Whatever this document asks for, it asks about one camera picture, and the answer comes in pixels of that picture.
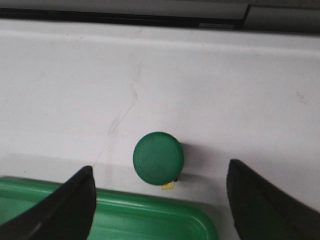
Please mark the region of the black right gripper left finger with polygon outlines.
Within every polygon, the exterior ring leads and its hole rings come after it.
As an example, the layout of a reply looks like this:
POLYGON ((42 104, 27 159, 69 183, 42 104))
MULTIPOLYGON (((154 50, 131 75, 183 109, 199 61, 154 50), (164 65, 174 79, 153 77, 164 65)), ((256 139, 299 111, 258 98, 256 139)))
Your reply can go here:
POLYGON ((0 226, 2 240, 86 240, 97 206, 93 168, 82 167, 45 199, 0 226))

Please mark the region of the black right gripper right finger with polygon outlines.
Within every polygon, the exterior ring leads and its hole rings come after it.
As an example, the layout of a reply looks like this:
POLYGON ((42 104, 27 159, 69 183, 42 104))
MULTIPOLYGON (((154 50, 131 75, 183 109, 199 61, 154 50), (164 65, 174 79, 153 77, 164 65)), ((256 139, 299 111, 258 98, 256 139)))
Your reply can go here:
POLYGON ((238 159, 226 177, 234 226, 242 240, 318 240, 320 213, 291 197, 238 159))

